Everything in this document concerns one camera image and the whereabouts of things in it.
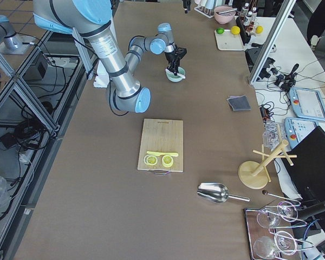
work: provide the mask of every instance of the pink bowl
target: pink bowl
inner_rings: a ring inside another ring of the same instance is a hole
[[[214,9],[214,18],[216,19],[216,21],[220,24],[225,24],[225,23],[228,23],[230,22],[236,12],[228,12],[227,14],[223,14],[223,15],[219,15],[217,14],[216,12],[222,12],[222,11],[226,11],[226,10],[229,10],[229,9],[232,9],[233,7],[230,7],[230,6],[218,6]]]

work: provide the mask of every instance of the wooden stand base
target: wooden stand base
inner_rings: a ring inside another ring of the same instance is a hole
[[[268,178],[264,168],[258,173],[258,175],[252,175],[253,171],[259,165],[260,164],[255,161],[245,161],[238,168],[238,176],[241,182],[245,186],[255,190],[262,189],[268,183]]]

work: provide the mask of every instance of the person's leg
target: person's leg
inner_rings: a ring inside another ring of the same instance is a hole
[[[265,0],[264,17],[270,17],[273,12],[273,0]]]
[[[325,31],[325,0],[322,0],[314,13],[309,19],[307,26],[307,42],[310,44],[310,39],[313,35],[320,37]]]

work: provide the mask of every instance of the gray cloth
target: gray cloth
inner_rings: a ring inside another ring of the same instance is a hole
[[[245,95],[243,96],[229,96],[227,102],[231,106],[233,111],[250,111],[251,107],[248,103],[248,99]]]

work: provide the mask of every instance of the lime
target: lime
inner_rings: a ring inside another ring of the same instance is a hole
[[[233,35],[237,35],[241,31],[241,29],[238,26],[233,26],[233,27],[231,27],[231,30],[230,31],[231,31],[231,33]]]
[[[256,33],[257,34],[260,34],[260,33],[262,33],[263,32],[263,30],[264,30],[264,28],[261,26],[261,25],[259,25],[257,28],[256,28]]]
[[[219,27],[219,28],[217,28],[217,34],[223,34],[224,33],[224,28],[222,28],[222,27]]]
[[[143,162],[146,165],[155,165],[158,163],[158,157],[154,156],[154,155],[150,155],[147,154],[144,158],[143,158]]]
[[[169,168],[173,165],[173,158],[171,155],[164,155],[162,157],[162,165],[163,167]]]

